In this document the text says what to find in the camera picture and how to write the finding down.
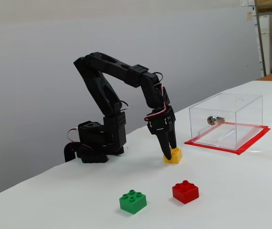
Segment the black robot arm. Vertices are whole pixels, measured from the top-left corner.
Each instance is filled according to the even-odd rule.
[[[108,55],[94,52],[74,62],[90,94],[105,115],[104,125],[85,122],[78,126],[80,143],[65,147],[65,160],[77,156],[84,163],[106,162],[106,155],[122,154],[126,143],[125,113],[122,103],[103,73],[114,76],[132,87],[141,87],[148,107],[153,111],[145,117],[150,132],[157,136],[167,159],[171,159],[169,144],[176,148],[175,115],[165,88],[156,74],[141,65],[129,66]]]

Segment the shelf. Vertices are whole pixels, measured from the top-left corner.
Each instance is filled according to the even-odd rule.
[[[272,14],[272,0],[257,0],[257,10],[259,15]]]
[[[257,0],[258,6],[272,6],[272,0]]]

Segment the green lego brick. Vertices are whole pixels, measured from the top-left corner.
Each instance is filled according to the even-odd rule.
[[[145,195],[141,192],[135,192],[135,190],[131,190],[129,193],[124,194],[119,201],[120,208],[131,214],[136,214],[146,206]]]

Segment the red lego brick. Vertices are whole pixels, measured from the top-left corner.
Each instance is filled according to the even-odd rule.
[[[198,187],[184,180],[181,184],[176,184],[173,188],[173,197],[180,202],[187,204],[199,197]]]

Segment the transparent plastic box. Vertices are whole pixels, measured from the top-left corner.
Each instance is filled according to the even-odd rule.
[[[191,141],[237,150],[262,130],[263,96],[217,94],[190,107]]]

